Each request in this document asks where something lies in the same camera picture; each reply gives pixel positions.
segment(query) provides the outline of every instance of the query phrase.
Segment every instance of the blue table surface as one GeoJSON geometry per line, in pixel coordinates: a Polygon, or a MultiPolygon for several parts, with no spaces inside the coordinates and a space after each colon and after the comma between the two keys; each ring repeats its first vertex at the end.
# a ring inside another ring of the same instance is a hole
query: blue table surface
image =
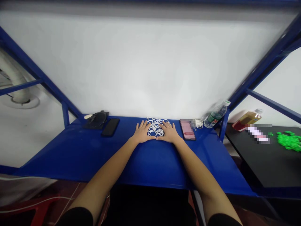
{"type": "MultiPolygon", "coordinates": [[[[76,119],[14,174],[53,179],[90,181],[94,174],[134,134],[136,124],[145,118],[114,117],[120,122],[112,137],[102,130],[82,128],[83,116],[76,119]]],[[[179,120],[175,123],[180,136],[179,120]]],[[[186,141],[207,166],[225,193],[256,196],[240,173],[213,129],[197,129],[196,141],[186,141]]],[[[150,140],[137,146],[118,183],[195,189],[173,144],[150,140]]]]}

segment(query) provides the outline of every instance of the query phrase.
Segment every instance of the black table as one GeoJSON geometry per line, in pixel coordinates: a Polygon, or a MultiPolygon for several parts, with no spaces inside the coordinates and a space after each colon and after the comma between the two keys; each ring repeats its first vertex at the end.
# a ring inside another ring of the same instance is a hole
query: black table
{"type": "Polygon", "coordinates": [[[225,135],[264,188],[301,187],[301,152],[287,150],[277,143],[277,132],[291,131],[301,136],[297,127],[260,127],[272,132],[270,144],[256,143],[247,132],[238,132],[228,124],[225,135]]]}

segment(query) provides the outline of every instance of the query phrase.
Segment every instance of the red chair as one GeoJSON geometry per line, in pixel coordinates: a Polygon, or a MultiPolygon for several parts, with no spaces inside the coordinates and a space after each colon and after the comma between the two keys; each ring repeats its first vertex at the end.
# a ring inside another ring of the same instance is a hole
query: red chair
{"type": "Polygon", "coordinates": [[[42,198],[31,199],[21,203],[15,203],[12,205],[0,207],[0,220],[2,221],[16,214],[24,213],[30,210],[35,210],[35,214],[33,216],[30,226],[42,226],[49,205],[52,202],[59,199],[60,194],[54,194],[42,198]]]}

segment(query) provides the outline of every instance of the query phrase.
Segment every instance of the green bottle label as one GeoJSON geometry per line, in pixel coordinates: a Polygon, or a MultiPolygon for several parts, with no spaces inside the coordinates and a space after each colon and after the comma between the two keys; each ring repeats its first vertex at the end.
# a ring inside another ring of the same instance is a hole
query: green bottle label
{"type": "Polygon", "coordinates": [[[220,120],[220,118],[214,118],[214,117],[212,116],[212,114],[210,114],[210,115],[208,116],[207,120],[208,120],[210,123],[216,124],[216,123],[220,120]]]}

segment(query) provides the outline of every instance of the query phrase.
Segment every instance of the green plastic pieces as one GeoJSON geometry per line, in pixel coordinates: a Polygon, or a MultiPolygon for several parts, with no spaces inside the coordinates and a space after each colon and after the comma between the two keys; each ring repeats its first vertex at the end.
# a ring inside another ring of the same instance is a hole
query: green plastic pieces
{"type": "Polygon", "coordinates": [[[284,133],[288,133],[289,136],[286,134],[282,134],[281,132],[277,132],[278,143],[284,146],[287,150],[294,150],[296,152],[300,152],[301,136],[296,136],[295,133],[290,131],[285,131],[284,133]]]}

